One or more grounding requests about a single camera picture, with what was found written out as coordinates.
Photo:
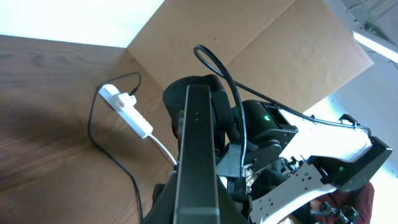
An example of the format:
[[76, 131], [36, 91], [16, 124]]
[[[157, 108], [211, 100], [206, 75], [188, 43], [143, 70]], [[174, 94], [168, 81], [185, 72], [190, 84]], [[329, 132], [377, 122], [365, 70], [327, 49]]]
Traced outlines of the bronze Galaxy smartphone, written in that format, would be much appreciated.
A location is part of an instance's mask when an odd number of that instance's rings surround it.
[[174, 223], [220, 222], [210, 88], [187, 88]]

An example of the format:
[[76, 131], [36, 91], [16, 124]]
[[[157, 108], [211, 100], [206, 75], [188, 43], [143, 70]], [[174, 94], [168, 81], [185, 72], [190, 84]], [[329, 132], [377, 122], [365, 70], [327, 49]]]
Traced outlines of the person in red shirt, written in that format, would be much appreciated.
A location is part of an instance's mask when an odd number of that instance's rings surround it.
[[358, 213], [358, 218], [355, 220], [355, 223], [370, 224], [373, 210], [374, 192], [374, 187], [370, 182], [360, 189], [350, 192], [336, 190], [332, 193], [313, 199], [290, 214], [289, 218], [293, 218], [296, 223], [303, 224], [316, 222], [326, 224], [338, 223], [339, 219], [333, 216], [310, 214], [311, 210], [320, 210], [323, 202], [328, 202], [332, 208], [343, 209], [344, 206], [353, 207]]

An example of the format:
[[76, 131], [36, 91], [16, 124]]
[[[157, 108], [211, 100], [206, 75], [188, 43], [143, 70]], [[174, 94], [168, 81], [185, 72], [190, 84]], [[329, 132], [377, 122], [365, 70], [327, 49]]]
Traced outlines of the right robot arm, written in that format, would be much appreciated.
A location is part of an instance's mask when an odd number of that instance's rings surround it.
[[[357, 190], [392, 150], [352, 121], [291, 125], [276, 106], [243, 102], [244, 126], [216, 75], [185, 77], [163, 94], [178, 139], [174, 223], [276, 223], [316, 197]], [[301, 154], [285, 182], [252, 199], [245, 166], [257, 171]]]

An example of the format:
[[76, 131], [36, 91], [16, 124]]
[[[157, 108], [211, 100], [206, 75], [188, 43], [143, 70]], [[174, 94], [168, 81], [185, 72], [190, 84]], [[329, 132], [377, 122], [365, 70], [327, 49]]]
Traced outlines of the white power strip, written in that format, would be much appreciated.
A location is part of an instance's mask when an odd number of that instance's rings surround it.
[[121, 92], [114, 85], [105, 84], [99, 89], [98, 93], [142, 139], [152, 134], [153, 127], [134, 106], [125, 111], [116, 110], [112, 104], [112, 99], [114, 95]]

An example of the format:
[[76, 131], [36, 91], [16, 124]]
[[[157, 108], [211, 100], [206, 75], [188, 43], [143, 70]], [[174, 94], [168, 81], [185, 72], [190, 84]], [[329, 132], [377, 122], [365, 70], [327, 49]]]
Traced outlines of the brown cardboard sheet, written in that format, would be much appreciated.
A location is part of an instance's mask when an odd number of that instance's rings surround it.
[[128, 49], [167, 87], [208, 74], [198, 44], [237, 82], [301, 112], [373, 64], [322, 0], [165, 1]]

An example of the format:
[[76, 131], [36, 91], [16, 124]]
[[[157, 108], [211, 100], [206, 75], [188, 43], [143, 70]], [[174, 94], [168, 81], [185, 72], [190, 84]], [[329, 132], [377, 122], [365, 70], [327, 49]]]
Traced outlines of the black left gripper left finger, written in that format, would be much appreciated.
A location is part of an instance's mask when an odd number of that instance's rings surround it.
[[156, 184], [152, 194], [152, 207], [142, 224], [172, 224], [174, 218], [177, 173], [173, 172], [166, 184]]

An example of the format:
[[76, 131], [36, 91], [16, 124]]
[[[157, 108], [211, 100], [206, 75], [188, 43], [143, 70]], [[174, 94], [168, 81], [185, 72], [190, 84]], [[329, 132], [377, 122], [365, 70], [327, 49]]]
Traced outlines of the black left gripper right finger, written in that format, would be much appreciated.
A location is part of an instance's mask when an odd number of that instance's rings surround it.
[[248, 220], [236, 207], [235, 202], [224, 187], [221, 179], [217, 177], [218, 204], [221, 224], [249, 224]]

